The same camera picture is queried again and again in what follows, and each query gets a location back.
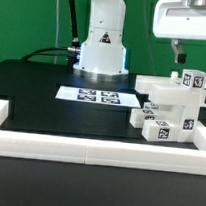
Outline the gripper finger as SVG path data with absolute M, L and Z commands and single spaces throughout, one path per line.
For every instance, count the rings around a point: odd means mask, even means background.
M 187 54 L 183 52 L 181 41 L 179 39 L 171 40 L 172 50 L 175 54 L 175 62 L 177 64 L 183 64 L 186 62 Z

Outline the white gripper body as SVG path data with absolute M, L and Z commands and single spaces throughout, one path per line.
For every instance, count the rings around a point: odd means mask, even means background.
M 155 37 L 206 40 L 206 3 L 194 0 L 158 0 L 154 9 Z

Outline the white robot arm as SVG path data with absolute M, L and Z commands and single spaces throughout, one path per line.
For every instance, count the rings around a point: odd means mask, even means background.
M 125 78 L 126 49 L 122 44 L 125 21 L 123 0 L 91 0 L 89 32 L 85 41 L 78 38 L 75 0 L 69 0 L 72 44 L 68 49 L 80 55 L 74 65 L 77 74 L 113 80 Z M 154 9 L 153 33 L 169 39 L 178 64 L 186 62 L 181 42 L 206 41 L 206 0 L 158 0 Z

